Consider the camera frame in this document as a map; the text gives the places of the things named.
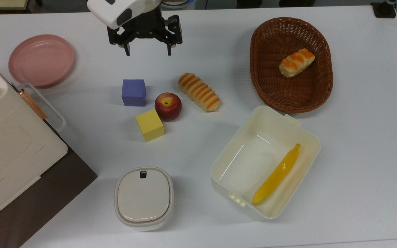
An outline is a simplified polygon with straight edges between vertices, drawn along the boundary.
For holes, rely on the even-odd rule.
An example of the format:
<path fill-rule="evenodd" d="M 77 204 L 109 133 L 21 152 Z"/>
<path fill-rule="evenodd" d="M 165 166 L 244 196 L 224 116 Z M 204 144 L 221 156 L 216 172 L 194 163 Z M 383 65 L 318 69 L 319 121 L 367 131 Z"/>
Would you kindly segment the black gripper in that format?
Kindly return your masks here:
<path fill-rule="evenodd" d="M 120 29 L 107 28 L 110 44 L 116 44 L 124 48 L 126 55 L 130 56 L 130 43 L 134 39 L 154 38 L 167 45 L 167 54 L 172 55 L 172 47 L 183 43 L 183 34 L 180 17 L 172 15 L 164 19 L 161 9 L 155 8 L 149 12 L 142 13 L 137 17 L 127 21 Z"/>

